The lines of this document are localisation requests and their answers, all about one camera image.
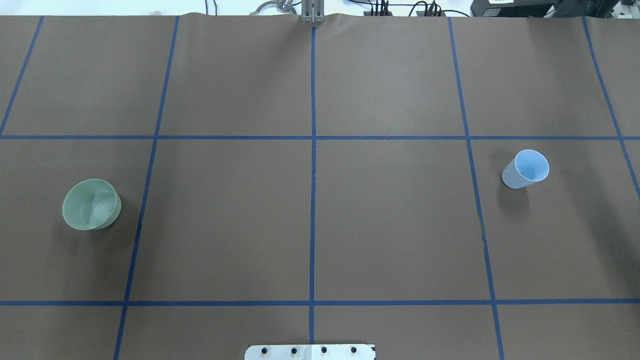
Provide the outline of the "light blue plastic cup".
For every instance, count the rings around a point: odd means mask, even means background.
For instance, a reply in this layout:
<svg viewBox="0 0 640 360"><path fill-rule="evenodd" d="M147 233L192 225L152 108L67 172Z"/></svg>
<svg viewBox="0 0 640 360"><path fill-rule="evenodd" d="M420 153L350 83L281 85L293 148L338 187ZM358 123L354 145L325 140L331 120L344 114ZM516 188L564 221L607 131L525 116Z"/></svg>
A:
<svg viewBox="0 0 640 360"><path fill-rule="evenodd" d="M550 164L542 153L533 149L519 151L502 171L502 182L510 189L522 189L545 180Z"/></svg>

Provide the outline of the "green bowl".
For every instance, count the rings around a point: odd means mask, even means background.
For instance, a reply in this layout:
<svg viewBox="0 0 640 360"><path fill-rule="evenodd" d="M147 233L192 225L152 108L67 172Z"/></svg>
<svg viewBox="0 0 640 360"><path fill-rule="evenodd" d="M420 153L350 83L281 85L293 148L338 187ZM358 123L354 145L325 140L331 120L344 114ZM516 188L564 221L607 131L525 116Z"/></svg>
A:
<svg viewBox="0 0 640 360"><path fill-rule="evenodd" d="M79 231L103 230L112 225L122 210L115 188L102 178L89 178L76 184L62 201L62 218Z"/></svg>

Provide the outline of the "brown paper table mat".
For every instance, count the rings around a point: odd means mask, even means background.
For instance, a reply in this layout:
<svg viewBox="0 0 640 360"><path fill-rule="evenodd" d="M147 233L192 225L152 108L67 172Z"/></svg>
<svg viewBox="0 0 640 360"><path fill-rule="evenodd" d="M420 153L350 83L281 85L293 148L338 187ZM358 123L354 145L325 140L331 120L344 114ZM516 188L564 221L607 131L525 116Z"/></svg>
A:
<svg viewBox="0 0 640 360"><path fill-rule="evenodd" d="M639 21L2 16L1 358L304 343L637 360Z"/></svg>

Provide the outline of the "black box on bench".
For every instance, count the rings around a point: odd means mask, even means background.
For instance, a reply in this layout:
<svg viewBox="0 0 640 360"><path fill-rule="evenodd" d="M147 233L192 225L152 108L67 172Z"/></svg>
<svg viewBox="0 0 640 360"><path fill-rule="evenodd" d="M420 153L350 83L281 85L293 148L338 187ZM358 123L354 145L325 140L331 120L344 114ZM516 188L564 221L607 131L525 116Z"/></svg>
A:
<svg viewBox="0 0 640 360"><path fill-rule="evenodd" d="M556 0L473 0L475 18L544 18L553 11Z"/></svg>

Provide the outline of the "aluminium frame post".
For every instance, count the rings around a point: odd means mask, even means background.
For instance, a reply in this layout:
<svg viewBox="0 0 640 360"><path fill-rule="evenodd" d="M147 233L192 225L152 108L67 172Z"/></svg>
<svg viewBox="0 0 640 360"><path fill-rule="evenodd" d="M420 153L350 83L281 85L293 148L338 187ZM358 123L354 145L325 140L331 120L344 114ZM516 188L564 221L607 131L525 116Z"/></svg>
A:
<svg viewBox="0 0 640 360"><path fill-rule="evenodd" d="M301 22L304 24L322 24L325 22L324 0L301 0Z"/></svg>

